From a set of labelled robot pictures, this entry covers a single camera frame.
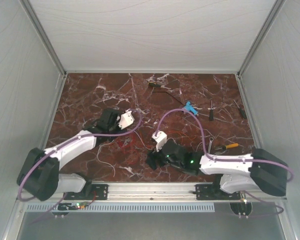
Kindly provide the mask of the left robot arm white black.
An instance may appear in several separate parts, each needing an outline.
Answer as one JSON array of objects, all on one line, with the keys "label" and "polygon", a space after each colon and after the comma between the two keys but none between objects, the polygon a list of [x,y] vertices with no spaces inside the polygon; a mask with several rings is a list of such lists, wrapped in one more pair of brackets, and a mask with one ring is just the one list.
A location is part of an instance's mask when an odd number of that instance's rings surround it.
[{"label": "left robot arm white black", "polygon": [[103,110],[100,118],[67,141],[46,149],[31,149],[16,183],[40,201],[56,193],[88,199],[93,193],[91,180],[81,173],[60,173],[60,170],[79,155],[127,132],[133,122],[130,110]]}]

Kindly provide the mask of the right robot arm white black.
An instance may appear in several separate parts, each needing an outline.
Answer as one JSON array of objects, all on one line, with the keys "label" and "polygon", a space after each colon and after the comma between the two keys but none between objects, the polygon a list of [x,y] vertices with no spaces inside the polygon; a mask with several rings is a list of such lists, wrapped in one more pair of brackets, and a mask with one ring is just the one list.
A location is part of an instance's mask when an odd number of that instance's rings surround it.
[{"label": "right robot arm white black", "polygon": [[146,163],[152,170],[169,165],[192,176],[220,175],[217,183],[211,186],[211,193],[217,199],[250,190],[261,190],[275,197],[286,195],[288,165],[260,148],[238,156],[206,155],[187,151],[169,139],[161,149],[155,148],[147,154]]}]

